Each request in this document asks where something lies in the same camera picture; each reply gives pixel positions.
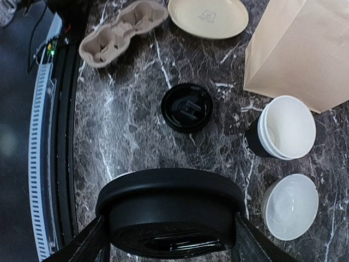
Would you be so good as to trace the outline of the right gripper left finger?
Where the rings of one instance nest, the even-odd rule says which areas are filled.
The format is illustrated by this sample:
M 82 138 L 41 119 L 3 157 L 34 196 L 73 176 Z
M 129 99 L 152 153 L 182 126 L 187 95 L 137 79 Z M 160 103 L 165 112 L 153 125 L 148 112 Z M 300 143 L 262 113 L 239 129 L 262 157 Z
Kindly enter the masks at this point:
M 110 261 L 110 249 L 106 219 L 98 216 L 67 245 L 44 261 Z

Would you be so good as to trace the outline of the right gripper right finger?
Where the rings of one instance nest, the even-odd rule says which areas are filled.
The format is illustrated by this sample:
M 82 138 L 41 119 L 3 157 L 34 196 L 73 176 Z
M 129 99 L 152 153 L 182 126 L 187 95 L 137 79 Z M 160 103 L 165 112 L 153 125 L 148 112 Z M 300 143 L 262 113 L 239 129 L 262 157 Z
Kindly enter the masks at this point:
M 297 261 L 265 237 L 245 216 L 236 215 L 236 243 L 231 261 Z

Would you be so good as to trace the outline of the black cup lid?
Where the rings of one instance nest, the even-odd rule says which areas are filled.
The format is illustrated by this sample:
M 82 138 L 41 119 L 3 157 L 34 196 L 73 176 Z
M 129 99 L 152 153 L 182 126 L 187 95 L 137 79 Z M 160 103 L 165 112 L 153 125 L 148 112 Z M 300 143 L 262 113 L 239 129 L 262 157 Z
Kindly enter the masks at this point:
M 161 168 L 120 176 L 100 191 L 95 214 L 116 248 L 145 258 L 185 259 L 230 249 L 244 197 L 213 172 Z

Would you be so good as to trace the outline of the stack of black paper cups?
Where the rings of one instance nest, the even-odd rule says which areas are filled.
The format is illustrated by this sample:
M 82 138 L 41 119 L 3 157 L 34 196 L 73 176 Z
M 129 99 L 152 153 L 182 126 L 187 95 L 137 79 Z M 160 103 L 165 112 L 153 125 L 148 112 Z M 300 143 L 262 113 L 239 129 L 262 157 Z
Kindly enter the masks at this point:
M 274 98 L 248 126 L 243 146 L 253 156 L 294 160 L 306 156 L 316 139 L 309 108 L 293 96 Z

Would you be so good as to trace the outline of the stack of black cup lids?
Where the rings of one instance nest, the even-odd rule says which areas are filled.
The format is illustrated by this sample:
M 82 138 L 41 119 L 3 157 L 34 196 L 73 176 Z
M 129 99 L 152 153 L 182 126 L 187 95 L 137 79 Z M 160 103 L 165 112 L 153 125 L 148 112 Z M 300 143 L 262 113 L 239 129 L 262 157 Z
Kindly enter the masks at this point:
M 213 112 L 213 100 L 206 88 L 183 83 L 169 89 L 161 100 L 165 123 L 180 133 L 194 133 L 204 128 Z

